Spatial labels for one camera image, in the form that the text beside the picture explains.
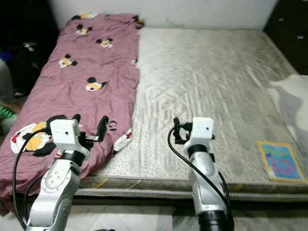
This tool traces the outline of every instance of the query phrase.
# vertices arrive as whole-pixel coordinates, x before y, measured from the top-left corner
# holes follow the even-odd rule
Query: cartoon character print
[[[59,66],[61,68],[64,68],[64,67],[68,67],[70,65],[72,66],[76,66],[77,65],[77,61],[71,61],[71,56],[69,54],[66,54],[60,61],[59,61]]]
[[[144,20],[141,20],[138,15],[133,16],[132,21],[137,23],[136,29],[139,30],[144,27]]]
[[[93,27],[91,26],[88,28],[83,28],[82,24],[78,24],[76,28],[77,28],[76,34],[78,35],[87,35],[88,32],[93,30]]]
[[[116,140],[114,144],[114,151],[118,152],[122,150],[126,145],[131,142],[131,128],[127,130],[125,135],[121,136],[119,139]]]
[[[103,88],[103,86],[105,86],[107,84],[107,82],[103,82],[103,83],[96,82],[96,78],[95,77],[88,78],[87,82],[88,82],[88,84],[86,85],[86,90],[87,91],[99,90],[99,89]]]
[[[66,119],[66,117],[64,115],[56,115],[49,118],[47,121],[29,124],[14,133],[14,135],[10,138],[10,145],[13,153],[19,153],[25,141],[33,132],[46,128],[55,119]],[[56,147],[53,142],[47,143],[50,140],[50,137],[51,135],[45,132],[37,133],[26,144],[23,152],[34,152],[33,155],[39,157],[49,155]]]
[[[138,59],[133,59],[133,60],[131,61],[131,64],[133,64],[133,66],[134,66],[135,68],[138,68],[137,62],[138,62]]]
[[[101,40],[101,39],[98,39],[98,40],[96,40],[96,43],[99,43],[99,45],[101,46],[101,47],[103,47],[104,49],[106,49],[106,48],[112,48],[112,41],[113,41],[113,39],[112,38],[108,38],[108,39],[106,39],[106,40]]]
[[[11,150],[14,153],[19,153],[26,139],[35,131],[46,127],[46,122],[32,123],[17,131],[10,139]],[[45,146],[50,140],[50,135],[40,132],[30,139],[27,143],[25,151],[36,151]]]
[[[94,18],[97,15],[98,15],[97,13],[82,13],[82,14],[78,14],[72,17],[72,20]]]

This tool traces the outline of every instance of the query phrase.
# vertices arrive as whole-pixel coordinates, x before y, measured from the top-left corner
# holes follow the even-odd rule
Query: black cable
[[[221,172],[218,171],[218,174],[219,174],[219,176],[220,176],[220,178],[221,178],[221,180],[222,180],[222,184],[223,184],[223,187],[224,187],[225,192],[226,192],[227,202],[228,202],[228,204],[230,205],[230,195],[229,195],[229,190],[228,190],[227,183],[226,183],[226,181],[225,181],[223,175],[221,174]]]
[[[14,164],[14,167],[13,167],[13,205],[14,205],[14,209],[15,209],[15,213],[16,213],[16,216],[17,216],[17,219],[20,223],[20,225],[23,227],[24,230],[26,230],[26,224],[25,222],[23,221],[19,211],[18,211],[18,207],[17,207],[17,202],[16,202],[16,172],[17,172],[17,164],[18,164],[18,161],[19,161],[19,158],[21,156],[21,154],[23,153],[24,149],[25,149],[25,146],[27,145],[27,143],[29,142],[29,140],[35,136],[36,134],[40,133],[40,132],[48,132],[49,130],[47,128],[43,128],[43,129],[40,129],[40,130],[37,130],[35,132],[33,132],[31,134],[31,136],[26,139],[25,143],[23,144],[23,146],[21,147],[17,157],[16,157],[16,160],[15,160],[15,164]]]
[[[39,178],[37,178],[36,180],[34,180],[28,187],[27,187],[27,190],[24,194],[24,210],[25,210],[25,219],[26,219],[26,222],[29,220],[29,214],[28,214],[28,194],[31,190],[31,188],[37,183],[39,182],[42,178],[43,178],[44,175],[40,176]]]
[[[171,144],[171,141],[170,141],[170,137],[171,137],[171,134],[172,132],[175,130],[175,127],[173,127],[169,134],[168,134],[168,145],[170,147],[170,149],[174,152],[175,155],[177,155],[181,160],[183,160],[186,164],[188,164],[193,170],[195,170],[213,189],[214,191],[220,196],[220,198],[222,199],[222,201],[224,202],[224,204],[226,205],[226,208],[227,208],[227,216],[231,222],[231,225],[232,225],[232,230],[234,230],[234,220],[233,220],[233,215],[232,215],[232,211],[231,211],[231,207],[230,207],[230,203],[227,201],[229,200],[229,192],[227,194],[227,199],[224,197],[224,195],[220,192],[220,190],[215,186],[215,184],[213,184],[213,182],[203,173],[201,172],[195,165],[193,165],[190,161],[188,161],[184,156],[182,156],[180,153],[178,153],[177,150],[174,149],[174,147],[172,146]]]

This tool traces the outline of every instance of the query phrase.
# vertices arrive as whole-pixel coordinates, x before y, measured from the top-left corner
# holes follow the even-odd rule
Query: green object
[[[0,106],[0,118],[11,118],[14,112],[10,111],[6,107]]]

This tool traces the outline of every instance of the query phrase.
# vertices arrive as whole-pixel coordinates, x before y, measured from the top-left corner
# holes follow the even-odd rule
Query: mattress
[[[234,197],[308,199],[307,184],[270,181],[258,155],[258,141],[288,143],[307,177],[306,160],[266,90],[296,71],[263,32],[144,28],[138,67],[132,142],[77,194],[191,198],[189,168],[169,149],[167,134],[176,116],[206,116],[216,121],[212,151]]]

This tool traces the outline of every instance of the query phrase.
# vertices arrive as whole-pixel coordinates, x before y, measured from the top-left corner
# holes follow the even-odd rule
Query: tiled floor
[[[199,231],[194,216],[174,207],[74,205],[66,231]],[[235,210],[236,231],[306,231],[308,210]],[[3,231],[22,231],[10,213],[0,218]]]

